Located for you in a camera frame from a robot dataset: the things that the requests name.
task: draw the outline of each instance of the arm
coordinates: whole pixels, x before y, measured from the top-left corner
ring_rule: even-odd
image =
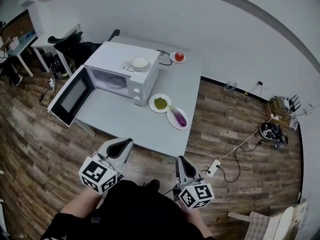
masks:
[[[10,45],[11,39],[8,38],[7,41],[0,47],[0,50],[3,51],[7,48],[8,45]]]
[[[102,195],[86,187],[80,195],[63,207],[60,212],[63,214],[71,214],[78,218],[85,218],[96,209],[101,198]]]
[[[207,227],[204,220],[202,219],[199,209],[189,210],[181,201],[180,206],[181,210],[186,216],[186,220],[189,223],[195,225],[200,230],[204,238],[212,237],[210,229]]]

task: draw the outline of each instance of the shoe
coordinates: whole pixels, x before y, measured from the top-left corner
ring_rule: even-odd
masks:
[[[19,82],[15,85],[18,86],[18,84],[20,84],[20,82],[22,81],[22,78],[24,78],[22,75],[19,76]]]
[[[150,183],[148,183],[147,185],[145,185],[147,188],[150,188],[152,190],[154,190],[155,192],[158,192],[160,189],[160,181],[157,179],[153,179],[150,181]]]

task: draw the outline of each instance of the microwave window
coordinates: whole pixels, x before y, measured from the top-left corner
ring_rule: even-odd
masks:
[[[69,91],[69,93],[66,95],[64,100],[61,102],[61,106],[68,112],[73,109],[81,95],[86,91],[87,87],[82,82],[82,80],[79,80]]]

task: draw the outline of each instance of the microwave door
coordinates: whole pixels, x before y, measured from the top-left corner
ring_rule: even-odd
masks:
[[[48,111],[70,127],[94,89],[87,69],[81,66],[54,97]]]

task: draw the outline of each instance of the white cable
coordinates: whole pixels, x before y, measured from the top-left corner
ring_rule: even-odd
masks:
[[[265,112],[262,112],[259,108],[257,108],[257,107],[252,103],[251,99],[250,99],[247,95],[244,95],[244,94],[242,94],[242,93],[240,93],[240,92],[238,92],[238,91],[234,91],[234,94],[237,95],[237,96],[242,95],[243,97],[247,98],[247,99],[250,101],[250,103],[252,104],[252,106],[254,106],[254,107],[255,107],[257,110],[259,110],[262,114],[265,114],[265,115],[267,115],[267,116],[271,116],[271,114],[267,114],[267,113],[265,113]]]
[[[314,109],[317,108],[317,107],[320,107],[320,105],[314,106],[313,108],[311,108],[311,109],[309,109],[308,111],[306,111],[306,113],[310,112],[311,110],[314,110]],[[305,113],[297,114],[296,117],[302,116],[302,115],[304,115],[304,114],[305,114]]]
[[[235,150],[236,150],[237,148],[239,148],[242,144],[244,144],[247,140],[249,140],[253,135],[255,135],[255,133],[256,133],[259,129],[260,129],[260,127],[259,127],[258,129],[256,129],[251,136],[249,136],[248,138],[246,138],[245,141],[242,142],[239,146],[236,146],[236,147],[235,147],[234,149],[232,149],[228,154],[226,154],[226,155],[224,155],[223,157],[219,158],[218,161],[220,161],[222,158],[225,158],[225,157],[229,156],[233,151],[235,151]]]
[[[257,89],[257,87],[259,86],[259,84],[257,84],[256,85],[256,87],[254,87],[252,90],[250,90],[250,91],[247,91],[247,93],[251,93],[251,92],[253,92],[255,89]]]

